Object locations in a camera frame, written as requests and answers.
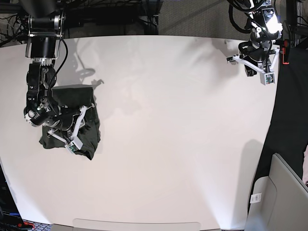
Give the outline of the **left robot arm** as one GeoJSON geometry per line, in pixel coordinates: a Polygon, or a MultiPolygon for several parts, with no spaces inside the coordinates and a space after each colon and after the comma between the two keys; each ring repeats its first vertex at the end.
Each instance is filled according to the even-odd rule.
{"type": "Polygon", "coordinates": [[[228,3],[232,26],[243,34],[249,34],[250,39],[241,42],[238,45],[239,53],[228,57],[227,61],[243,64],[248,77],[259,73],[273,82],[273,67],[280,53],[280,49],[273,46],[280,40],[283,31],[275,8],[270,0],[230,0],[228,3]],[[247,16],[245,28],[236,24],[233,17],[235,9],[247,16]]]}

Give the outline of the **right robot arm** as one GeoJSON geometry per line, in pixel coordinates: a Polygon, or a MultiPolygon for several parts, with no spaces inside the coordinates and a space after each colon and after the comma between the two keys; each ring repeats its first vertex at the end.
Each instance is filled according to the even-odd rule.
{"type": "Polygon", "coordinates": [[[48,128],[48,136],[63,143],[71,152],[81,150],[83,139],[79,136],[86,126],[86,113],[93,108],[93,91],[90,88],[72,88],[53,97],[59,70],[55,61],[64,41],[65,11],[60,1],[22,0],[28,13],[28,41],[25,56],[31,59],[26,75],[27,93],[24,108],[25,120],[34,127],[48,128]]]}

